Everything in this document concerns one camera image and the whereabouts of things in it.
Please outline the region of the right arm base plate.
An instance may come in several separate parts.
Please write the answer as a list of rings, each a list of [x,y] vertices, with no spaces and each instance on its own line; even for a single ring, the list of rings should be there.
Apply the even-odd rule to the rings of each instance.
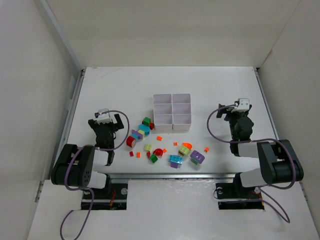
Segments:
[[[236,186],[235,183],[215,184],[214,197],[219,210],[264,210],[262,195],[258,187]]]

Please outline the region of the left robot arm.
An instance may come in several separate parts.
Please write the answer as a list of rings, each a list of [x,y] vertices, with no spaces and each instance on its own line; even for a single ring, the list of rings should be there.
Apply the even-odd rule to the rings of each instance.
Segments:
[[[95,133],[95,144],[82,147],[65,144],[51,172],[54,185],[65,186],[71,190],[103,189],[108,183],[108,175],[99,173],[94,167],[110,166],[115,150],[125,142],[115,146],[116,132],[124,129],[119,110],[106,110],[95,113],[94,119],[88,120],[89,127]]]

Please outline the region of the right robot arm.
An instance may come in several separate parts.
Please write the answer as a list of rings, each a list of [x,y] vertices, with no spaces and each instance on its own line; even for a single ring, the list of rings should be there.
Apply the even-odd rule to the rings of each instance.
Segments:
[[[249,118],[251,105],[240,109],[240,102],[232,105],[218,105],[217,118],[225,115],[231,134],[230,151],[236,157],[258,159],[259,167],[237,173],[235,180],[243,188],[272,186],[289,183],[286,189],[304,178],[303,167],[289,140],[264,138],[252,140],[254,123]]]

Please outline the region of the teal round lego piece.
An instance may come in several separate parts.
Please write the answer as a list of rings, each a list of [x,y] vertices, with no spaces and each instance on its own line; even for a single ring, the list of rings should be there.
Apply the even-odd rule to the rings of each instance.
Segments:
[[[151,130],[150,127],[145,125],[145,124],[140,124],[138,126],[138,129],[143,131],[145,136],[149,135],[150,134],[150,130]]]

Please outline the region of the purple lego block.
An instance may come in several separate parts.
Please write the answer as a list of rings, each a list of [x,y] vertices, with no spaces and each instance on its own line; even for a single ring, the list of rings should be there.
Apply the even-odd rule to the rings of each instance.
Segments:
[[[195,165],[199,165],[202,164],[202,162],[205,160],[205,156],[197,150],[193,150],[190,154],[190,159],[192,163],[194,163]]]

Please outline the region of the red cylinder lego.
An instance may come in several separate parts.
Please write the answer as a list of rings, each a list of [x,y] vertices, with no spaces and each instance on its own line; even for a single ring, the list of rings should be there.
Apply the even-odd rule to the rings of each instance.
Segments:
[[[130,148],[134,148],[136,145],[136,141],[137,141],[136,138],[130,135],[126,139],[126,145],[129,146]]]

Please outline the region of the purple flower lego piece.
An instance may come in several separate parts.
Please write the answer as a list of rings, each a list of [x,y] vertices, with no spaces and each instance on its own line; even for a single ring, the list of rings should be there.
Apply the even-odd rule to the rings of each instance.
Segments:
[[[142,140],[144,138],[143,134],[134,129],[131,130],[131,136],[134,137],[136,140]]]

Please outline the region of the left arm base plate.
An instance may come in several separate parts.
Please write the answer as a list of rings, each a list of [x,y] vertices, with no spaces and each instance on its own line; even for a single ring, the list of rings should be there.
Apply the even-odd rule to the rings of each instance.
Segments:
[[[122,211],[127,209],[128,184],[111,183],[103,189],[93,189],[92,210]]]

